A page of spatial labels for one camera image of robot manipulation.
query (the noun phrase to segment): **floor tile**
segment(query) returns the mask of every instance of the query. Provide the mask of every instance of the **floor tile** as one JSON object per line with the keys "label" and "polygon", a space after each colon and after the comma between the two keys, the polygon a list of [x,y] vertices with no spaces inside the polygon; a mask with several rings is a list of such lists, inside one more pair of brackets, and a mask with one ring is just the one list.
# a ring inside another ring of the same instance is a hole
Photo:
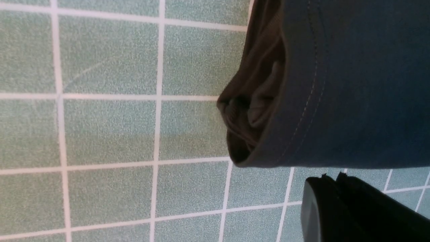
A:
{"label": "floor tile", "polygon": [[287,207],[282,228],[281,242],[303,242],[300,212],[301,205]]}
{"label": "floor tile", "polygon": [[167,101],[162,104],[161,160],[227,156],[226,134],[215,102]]}
{"label": "floor tile", "polygon": [[430,189],[429,188],[427,188],[426,191],[424,192],[424,196],[421,199],[420,206],[418,207],[418,213],[430,219]]}
{"label": "floor tile", "polygon": [[222,209],[227,162],[158,167],[157,217]]}
{"label": "floor tile", "polygon": [[390,170],[348,169],[348,176],[358,177],[382,191],[387,183]]}
{"label": "floor tile", "polygon": [[65,93],[155,94],[155,24],[61,16],[60,42]]}
{"label": "floor tile", "polygon": [[4,3],[18,3],[18,4],[29,4],[39,6],[49,6],[49,0],[2,0]]}
{"label": "floor tile", "polygon": [[327,174],[334,180],[338,177],[339,172],[343,171],[340,168],[302,168],[296,167],[294,169],[293,182],[291,184],[291,191],[288,201],[296,202],[301,201],[303,198],[304,182],[308,177],[321,177]]}
{"label": "floor tile", "polygon": [[0,169],[59,166],[53,100],[0,100]]}
{"label": "floor tile", "polygon": [[155,223],[155,242],[216,242],[221,215],[208,215]]}
{"label": "floor tile", "polygon": [[2,242],[66,242],[65,234],[35,236],[22,239],[7,239]]}
{"label": "floor tile", "polygon": [[0,176],[0,235],[64,228],[60,173]]}
{"label": "floor tile", "polygon": [[149,218],[152,167],[69,172],[72,226]]}
{"label": "floor tile", "polygon": [[224,242],[273,242],[278,234],[282,208],[227,213]]}
{"label": "floor tile", "polygon": [[158,16],[158,0],[58,0],[62,8]]}
{"label": "floor tile", "polygon": [[401,204],[405,205],[406,207],[412,209],[415,211],[415,208],[417,207],[418,200],[420,199],[421,190],[413,190],[413,191],[406,191],[406,192],[393,192],[388,193],[387,195],[394,200],[400,202]]}
{"label": "floor tile", "polygon": [[239,68],[245,32],[178,26],[165,32],[163,94],[219,95]]}
{"label": "floor tile", "polygon": [[246,25],[249,0],[167,0],[166,17],[199,22]]}
{"label": "floor tile", "polygon": [[155,102],[65,100],[69,165],[153,159]]}
{"label": "floor tile", "polygon": [[283,203],[290,168],[233,167],[228,208]]}
{"label": "floor tile", "polygon": [[73,242],[148,242],[149,224],[72,232]]}
{"label": "floor tile", "polygon": [[54,93],[51,16],[0,12],[0,93]]}
{"label": "floor tile", "polygon": [[388,190],[424,186],[429,172],[429,167],[393,170],[388,183]]}

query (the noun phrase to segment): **tiled floor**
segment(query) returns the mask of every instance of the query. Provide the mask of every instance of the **tiled floor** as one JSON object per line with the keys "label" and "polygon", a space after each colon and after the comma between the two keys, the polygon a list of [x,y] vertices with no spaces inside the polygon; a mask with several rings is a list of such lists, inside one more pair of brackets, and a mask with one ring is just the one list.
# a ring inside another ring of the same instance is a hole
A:
{"label": "tiled floor", "polygon": [[[1,1],[0,241],[302,241],[344,169],[229,162],[249,0]],[[347,172],[430,218],[430,168]]]}

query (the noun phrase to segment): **speckled tile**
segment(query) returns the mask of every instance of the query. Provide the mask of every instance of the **speckled tile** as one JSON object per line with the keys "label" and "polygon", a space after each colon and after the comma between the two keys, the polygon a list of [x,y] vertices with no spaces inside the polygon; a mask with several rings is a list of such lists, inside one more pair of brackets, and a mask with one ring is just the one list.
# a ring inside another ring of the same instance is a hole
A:
{"label": "speckled tile", "polygon": [[249,0],[166,0],[166,17],[230,25],[246,25]]}
{"label": "speckled tile", "polygon": [[69,172],[72,226],[149,218],[152,167]]}
{"label": "speckled tile", "polygon": [[290,168],[233,167],[228,193],[228,208],[282,203]]}
{"label": "speckled tile", "polygon": [[405,205],[406,207],[415,210],[418,204],[418,200],[420,199],[421,190],[413,190],[413,191],[406,191],[406,192],[393,192],[388,193],[387,195],[394,200],[400,202],[401,204]]}
{"label": "speckled tile", "polygon": [[0,93],[54,93],[51,16],[0,11]]}
{"label": "speckled tile", "polygon": [[44,235],[35,236],[22,239],[7,239],[2,240],[2,242],[65,242],[65,234],[54,234],[54,235]]}
{"label": "speckled tile", "polygon": [[222,209],[227,162],[161,165],[156,216]]}
{"label": "speckled tile", "polygon": [[336,180],[339,172],[343,172],[340,168],[302,168],[294,169],[293,182],[291,184],[289,202],[301,201],[303,198],[304,182],[308,177],[321,177],[326,174]]}
{"label": "speckled tile", "polygon": [[281,242],[303,242],[300,212],[301,205],[287,207],[282,227]]}
{"label": "speckled tile", "polygon": [[430,219],[430,189],[427,188],[418,207],[418,213]]}
{"label": "speckled tile", "polygon": [[429,172],[429,167],[393,170],[387,189],[391,190],[415,186],[424,186]]}
{"label": "speckled tile", "polygon": [[158,0],[58,0],[62,8],[158,16]]}
{"label": "speckled tile", "polygon": [[0,235],[64,228],[61,173],[0,176]]}
{"label": "speckled tile", "polygon": [[390,170],[348,169],[348,176],[358,177],[374,188],[382,191]]}
{"label": "speckled tile", "polygon": [[65,93],[155,94],[155,24],[60,16]]}
{"label": "speckled tile", "polygon": [[221,215],[208,215],[155,223],[155,242],[216,242]]}
{"label": "speckled tile", "polygon": [[53,100],[0,100],[0,169],[59,166]]}
{"label": "speckled tile", "polygon": [[72,232],[73,242],[148,242],[149,224]]}
{"label": "speckled tile", "polygon": [[164,38],[163,94],[219,95],[239,68],[245,32],[166,26]]}
{"label": "speckled tile", "polygon": [[273,242],[282,208],[227,213],[223,242]]}
{"label": "speckled tile", "polygon": [[65,100],[70,165],[153,159],[155,102]]}
{"label": "speckled tile", "polygon": [[227,156],[226,133],[216,102],[163,102],[160,159]]}
{"label": "speckled tile", "polygon": [[39,6],[49,6],[49,0],[2,0],[4,3],[18,3],[18,4],[29,4]]}

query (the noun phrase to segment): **fabric fold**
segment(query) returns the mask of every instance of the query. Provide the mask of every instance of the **fabric fold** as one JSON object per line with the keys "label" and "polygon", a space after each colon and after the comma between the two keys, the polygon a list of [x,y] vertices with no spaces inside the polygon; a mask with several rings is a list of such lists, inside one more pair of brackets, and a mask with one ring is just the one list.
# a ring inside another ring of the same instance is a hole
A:
{"label": "fabric fold", "polygon": [[219,96],[239,167],[430,166],[430,2],[256,0]]}

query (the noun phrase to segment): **white grout line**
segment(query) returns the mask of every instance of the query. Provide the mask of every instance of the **white grout line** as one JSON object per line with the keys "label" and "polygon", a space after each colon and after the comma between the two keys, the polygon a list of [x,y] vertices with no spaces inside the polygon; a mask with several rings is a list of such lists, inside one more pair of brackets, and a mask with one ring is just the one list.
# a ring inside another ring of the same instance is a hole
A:
{"label": "white grout line", "polygon": [[388,177],[387,177],[387,181],[385,182],[385,186],[384,186],[384,190],[386,191],[388,189],[388,184],[390,183],[390,179],[391,179],[391,174],[393,173],[393,170],[390,169],[390,172],[388,173]]}
{"label": "white grout line", "polygon": [[155,221],[160,222],[160,221],[167,221],[167,220],[174,220],[174,219],[214,215],[214,214],[220,214],[220,213],[222,213],[222,210],[212,210],[212,211],[205,211],[205,212],[198,212],[198,213],[181,214],[181,215],[173,215],[173,216],[166,216],[166,217],[157,217],[157,218],[155,218]]}
{"label": "white grout line", "polygon": [[128,94],[82,94],[82,93],[65,93],[64,99],[82,99],[82,100],[156,100],[156,95],[128,95]]}
{"label": "white grout line", "polygon": [[[73,100],[136,100],[155,101],[157,95],[131,95],[131,94],[86,94],[86,93],[64,93],[63,99]],[[186,96],[186,95],[161,95],[162,101],[216,101],[219,96]],[[0,93],[0,99],[52,99],[55,93]]]}
{"label": "white grout line", "polygon": [[222,242],[223,237],[224,237],[225,216],[227,213],[228,192],[230,190],[230,180],[231,180],[232,169],[233,169],[233,162],[229,161],[228,167],[227,167],[227,176],[225,179],[224,201],[222,203],[222,214],[221,214],[221,223],[220,223],[220,227],[219,227],[218,242]]}
{"label": "white grout line", "polygon": [[284,204],[276,203],[276,204],[268,204],[268,205],[257,205],[257,206],[249,206],[249,207],[239,207],[239,208],[227,208],[227,213],[240,212],[240,211],[250,211],[250,210],[259,210],[266,208],[280,208]]}
{"label": "white grout line", "polygon": [[209,158],[193,158],[193,159],[181,159],[181,160],[164,160],[158,161],[158,165],[167,164],[190,164],[190,163],[201,163],[201,162],[218,162],[218,161],[229,161],[230,157],[209,157]]}
{"label": "white grout line", "polygon": [[152,175],[152,194],[149,241],[155,240],[155,218],[157,205],[157,180],[158,161],[160,159],[160,126],[161,126],[161,96],[163,94],[163,56],[164,56],[164,15],[166,10],[165,0],[159,0],[159,23],[158,23],[158,60],[157,60],[157,93],[155,103],[155,134],[154,134],[154,165]]}
{"label": "white grout line", "polygon": [[248,7],[248,20],[247,23],[249,24],[249,20],[251,19],[251,13],[252,13],[252,7],[254,6],[254,0],[251,0],[249,2],[249,7]]}
{"label": "white grout line", "polygon": [[415,187],[407,187],[407,188],[399,188],[399,189],[393,189],[393,190],[386,190],[382,191],[385,194],[388,193],[395,193],[395,192],[407,192],[407,191],[414,191],[414,190],[421,190],[424,188],[428,188],[430,186],[415,186]]}
{"label": "white grout line", "polygon": [[60,171],[62,171],[62,168],[60,166],[58,166],[58,167],[40,167],[40,168],[18,168],[18,169],[0,170],[0,176],[2,176],[2,175],[19,175],[19,174],[60,172]]}
{"label": "white grout line", "polygon": [[[33,6],[24,4],[13,4],[13,3],[0,3],[0,10],[18,11],[18,12],[34,12],[34,13],[51,13],[52,9],[43,6]],[[75,16],[75,17],[88,17],[88,18],[99,18],[99,19],[112,19],[112,20],[123,20],[132,22],[143,22],[143,23],[163,23],[166,25],[184,26],[184,27],[196,27],[196,28],[208,28],[208,29],[219,29],[219,30],[230,30],[230,31],[242,31],[245,32],[247,26],[240,25],[225,25],[216,24],[209,22],[197,22],[180,19],[165,19],[164,16],[150,17],[150,16],[139,16],[122,13],[112,12],[98,12],[98,11],[87,11],[80,9],[65,9],[58,8],[57,14],[64,16]]]}
{"label": "white grout line", "polygon": [[0,93],[0,99],[57,99],[56,93]]}
{"label": "white grout line", "polygon": [[23,239],[23,238],[34,237],[34,236],[52,235],[52,234],[65,233],[65,232],[66,232],[66,229],[58,229],[58,230],[44,230],[44,231],[37,231],[37,232],[30,232],[30,233],[0,235],[0,241],[9,240],[9,239]]}
{"label": "white grout line", "polygon": [[72,242],[69,183],[67,174],[66,135],[64,121],[64,100],[62,97],[63,81],[61,76],[60,29],[57,14],[57,0],[51,0],[51,22],[55,90],[57,93],[58,146],[60,150],[61,179],[63,188],[64,226],[66,230],[66,242]]}
{"label": "white grout line", "polygon": [[[200,162],[219,162],[229,161],[230,157],[208,157],[208,158],[193,158],[193,159],[179,159],[179,160],[164,160],[158,161],[158,165],[169,165],[169,164],[191,164]],[[67,166],[67,171],[87,171],[95,169],[115,169],[115,168],[128,168],[128,167],[140,167],[153,165],[154,161],[137,161],[137,162],[121,162],[121,163],[110,163],[110,164],[88,164],[88,165],[72,165]],[[60,172],[63,168],[59,167],[40,167],[40,168],[16,168],[16,169],[5,169],[0,170],[0,175],[17,175],[17,174],[31,174],[31,173],[48,173],[48,172]]]}
{"label": "white grout line", "polygon": [[35,12],[50,13],[50,7],[33,6],[25,4],[0,3],[0,10],[18,11],[18,12]]}
{"label": "white grout line", "polygon": [[418,212],[418,209],[420,207],[421,201],[423,200],[424,193],[426,192],[426,188],[429,187],[428,186],[429,180],[430,180],[430,172],[429,172],[429,174],[427,176],[426,183],[424,184],[423,192],[421,192],[421,196],[420,196],[420,199],[418,200],[418,204],[417,204],[417,207],[415,208],[415,212]]}
{"label": "white grout line", "polygon": [[118,222],[118,223],[96,224],[96,225],[73,227],[71,230],[73,232],[84,231],[84,230],[99,230],[99,229],[106,229],[106,228],[144,224],[144,223],[149,223],[150,221],[151,221],[150,219],[142,219],[142,220],[133,220],[133,221],[126,221],[126,222]]}
{"label": "white grout line", "polygon": [[74,16],[74,17],[112,19],[112,20],[123,20],[123,21],[154,23],[154,24],[159,22],[159,19],[157,17],[130,15],[130,14],[113,13],[113,12],[87,11],[87,10],[80,10],[80,9],[60,8],[58,9],[58,13],[60,15]]}
{"label": "white grout line", "polygon": [[230,30],[230,31],[239,31],[239,32],[246,32],[247,30],[247,26],[241,26],[241,25],[225,25],[225,24],[196,22],[196,21],[180,20],[180,19],[165,19],[165,24],[173,25],[173,26],[208,28],[208,29]]}
{"label": "white grout line", "polygon": [[138,161],[138,162],[124,162],[112,164],[90,164],[90,165],[72,165],[68,166],[68,171],[88,171],[99,169],[115,169],[115,168],[130,168],[153,165],[153,161]]}
{"label": "white grout line", "polygon": [[177,96],[169,96],[169,95],[162,95],[161,99],[163,101],[216,101],[218,100],[219,96],[183,96],[183,95],[177,95]]}
{"label": "white grout line", "polygon": [[294,176],[294,167],[291,167],[290,168],[290,175],[288,176],[287,190],[285,191],[285,199],[284,199],[284,204],[282,206],[281,220],[279,222],[278,235],[276,237],[276,242],[281,241],[282,228],[284,227],[285,213],[287,211],[287,203],[288,203],[288,200],[290,198],[291,185],[293,183],[293,176]]}

